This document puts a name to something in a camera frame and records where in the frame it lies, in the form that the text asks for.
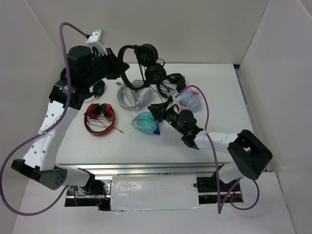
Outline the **black Panasonic headphones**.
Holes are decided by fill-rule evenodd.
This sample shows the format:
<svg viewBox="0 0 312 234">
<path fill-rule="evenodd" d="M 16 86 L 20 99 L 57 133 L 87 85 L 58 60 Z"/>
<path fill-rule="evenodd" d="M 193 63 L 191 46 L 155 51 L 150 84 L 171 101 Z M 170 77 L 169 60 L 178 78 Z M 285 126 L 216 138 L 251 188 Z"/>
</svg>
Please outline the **black Panasonic headphones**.
<svg viewBox="0 0 312 234">
<path fill-rule="evenodd" d="M 138 91 L 148 88 L 152 84 L 158 84 L 166 77 L 165 61 L 158 57 L 158 51 L 153 45 L 125 45 L 121 47 L 117 55 L 118 60 L 121 62 L 123 62 L 123 57 L 127 49 L 134 51 L 143 81 L 141 86 L 133 85 L 128 80 L 126 73 L 123 72 L 120 76 L 129 89 Z"/>
</svg>

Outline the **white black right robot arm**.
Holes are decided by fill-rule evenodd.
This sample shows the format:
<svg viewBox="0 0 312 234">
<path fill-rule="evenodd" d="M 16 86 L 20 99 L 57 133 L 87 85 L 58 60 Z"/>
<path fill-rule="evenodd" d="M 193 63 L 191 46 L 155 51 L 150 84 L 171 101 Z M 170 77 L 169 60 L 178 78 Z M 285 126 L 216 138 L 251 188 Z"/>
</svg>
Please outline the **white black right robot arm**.
<svg viewBox="0 0 312 234">
<path fill-rule="evenodd" d="M 197 126 L 197 120 L 190 110 L 175 111 L 168 104 L 152 104 L 148 110 L 159 121 L 168 122 L 181 135 L 181 140 L 189 148 L 229 154 L 232 161 L 216 170 L 212 179 L 213 187 L 225 190 L 229 183 L 246 177 L 257 180 L 273 155 L 271 151 L 249 130 L 237 134 L 208 132 Z"/>
</svg>

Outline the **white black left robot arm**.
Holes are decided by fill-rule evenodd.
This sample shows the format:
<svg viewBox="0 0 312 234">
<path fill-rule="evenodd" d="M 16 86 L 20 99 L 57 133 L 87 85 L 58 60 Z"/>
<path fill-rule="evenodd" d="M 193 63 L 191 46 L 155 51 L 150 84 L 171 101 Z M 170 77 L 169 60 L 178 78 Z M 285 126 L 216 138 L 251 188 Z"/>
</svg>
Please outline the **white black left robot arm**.
<svg viewBox="0 0 312 234">
<path fill-rule="evenodd" d="M 96 188 L 95 175 L 81 168 L 59 167 L 56 157 L 69 125 L 92 96 L 90 88 L 104 78 L 119 78 L 129 67 L 110 48 L 103 54 L 97 47 L 83 45 L 65 51 L 65 68 L 49 95 L 41 129 L 30 139 L 33 144 L 29 151 L 22 159 L 13 160 L 11 168 L 51 190 L 68 185 L 91 194 Z"/>
</svg>

